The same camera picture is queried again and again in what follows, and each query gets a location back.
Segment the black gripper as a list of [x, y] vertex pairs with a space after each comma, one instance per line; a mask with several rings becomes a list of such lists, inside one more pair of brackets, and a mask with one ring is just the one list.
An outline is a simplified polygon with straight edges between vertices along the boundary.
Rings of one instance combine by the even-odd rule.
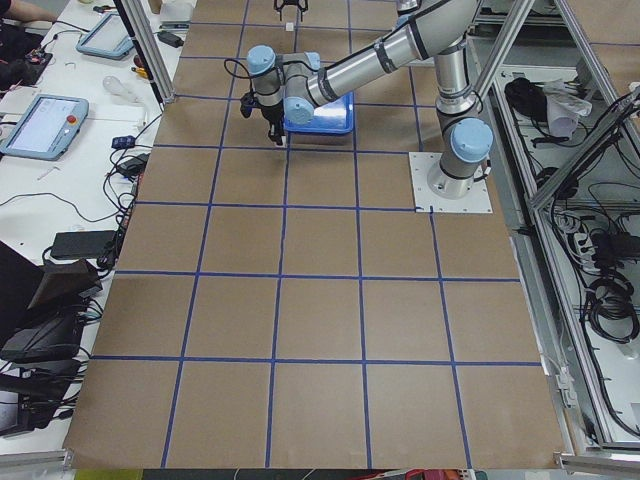
[[273, 9], [281, 15], [285, 7], [295, 7], [301, 15], [304, 15], [308, 9], [309, 4], [307, 0], [274, 0]]
[[259, 110], [262, 117], [268, 122], [268, 137], [271, 143], [279, 140], [286, 142], [286, 134], [284, 129], [284, 107], [279, 102], [276, 105], [263, 105], [254, 91], [246, 92], [240, 98], [240, 113], [243, 118], [251, 117], [254, 110]]

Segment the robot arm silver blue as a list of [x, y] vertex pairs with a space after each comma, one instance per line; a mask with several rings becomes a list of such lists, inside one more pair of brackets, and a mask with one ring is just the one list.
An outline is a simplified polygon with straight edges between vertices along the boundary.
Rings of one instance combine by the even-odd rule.
[[400, 1], [393, 30], [329, 66], [314, 52], [278, 54], [267, 45], [254, 46], [247, 55], [250, 89], [240, 112], [250, 117], [260, 111], [270, 140], [281, 145], [285, 122], [306, 125], [318, 108], [413, 61], [432, 59], [444, 151], [428, 173], [428, 186], [442, 198], [460, 199], [471, 190], [494, 140], [478, 117], [481, 98], [466, 67], [466, 32], [477, 9], [474, 0]]

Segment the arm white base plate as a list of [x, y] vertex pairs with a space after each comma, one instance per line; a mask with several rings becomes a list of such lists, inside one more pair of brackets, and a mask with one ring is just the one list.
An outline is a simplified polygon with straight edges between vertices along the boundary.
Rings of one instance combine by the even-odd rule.
[[469, 179], [448, 177], [440, 165], [439, 152], [410, 152], [409, 169], [418, 213], [491, 214], [493, 212], [486, 180], [478, 167]]

